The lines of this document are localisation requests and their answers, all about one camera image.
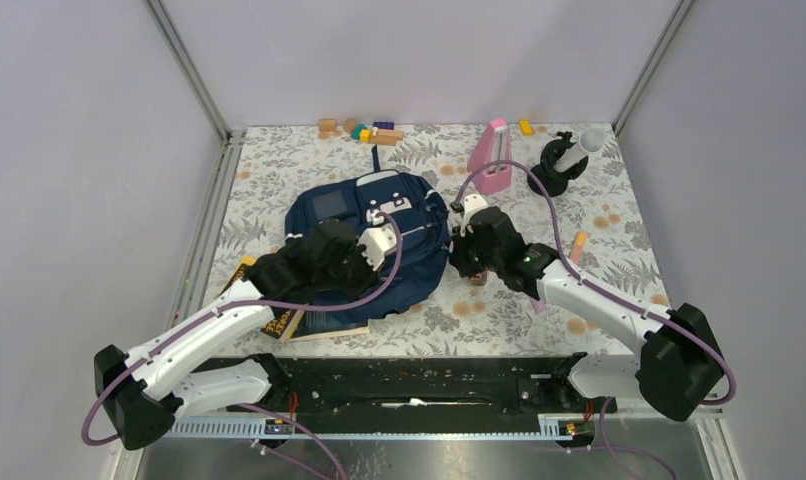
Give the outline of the yellow black treehouse book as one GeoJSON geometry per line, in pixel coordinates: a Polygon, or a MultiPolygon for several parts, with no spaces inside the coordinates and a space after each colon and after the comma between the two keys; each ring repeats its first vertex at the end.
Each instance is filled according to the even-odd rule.
{"type": "MultiPolygon", "coordinates": [[[[224,294],[236,281],[243,279],[255,263],[255,257],[243,256],[220,294],[224,294]]],[[[303,318],[304,312],[274,309],[274,314],[275,317],[261,326],[259,332],[274,340],[286,342],[292,337],[300,320],[303,318]]]]}

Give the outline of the navy blue student backpack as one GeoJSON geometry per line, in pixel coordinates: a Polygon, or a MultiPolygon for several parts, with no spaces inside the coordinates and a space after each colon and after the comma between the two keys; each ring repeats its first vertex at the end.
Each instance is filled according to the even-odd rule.
{"type": "Polygon", "coordinates": [[[401,265],[392,284],[366,305],[329,316],[345,325],[399,314],[426,300],[439,286],[448,259],[449,209],[422,176],[382,169],[376,149],[373,171],[358,178],[318,186],[301,193],[284,219],[285,241],[308,234],[334,218],[361,233],[374,212],[390,214],[402,235],[401,265]]]}

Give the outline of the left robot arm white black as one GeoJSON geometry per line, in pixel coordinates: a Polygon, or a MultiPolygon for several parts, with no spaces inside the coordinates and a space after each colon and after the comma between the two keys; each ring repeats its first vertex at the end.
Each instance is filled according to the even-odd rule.
{"type": "Polygon", "coordinates": [[[286,380],[263,364],[241,361],[199,372],[221,347],[264,326],[279,310],[337,312],[365,305],[390,285],[379,279],[388,255],[397,270],[401,233],[378,213],[362,233],[325,220],[306,236],[259,257],[209,305],[160,336],[128,351],[108,345],[93,358],[97,399],[81,438],[89,446],[115,440],[146,447],[185,416],[238,403],[275,411],[288,401],[286,380]]]}

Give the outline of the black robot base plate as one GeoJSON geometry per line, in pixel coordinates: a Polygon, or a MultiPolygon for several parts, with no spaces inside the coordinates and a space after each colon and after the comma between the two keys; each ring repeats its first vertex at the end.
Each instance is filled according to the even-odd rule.
{"type": "Polygon", "coordinates": [[[563,415],[582,421],[604,401],[576,391],[569,357],[277,358],[255,354],[272,380],[258,406],[303,418],[380,415],[563,415]]]}

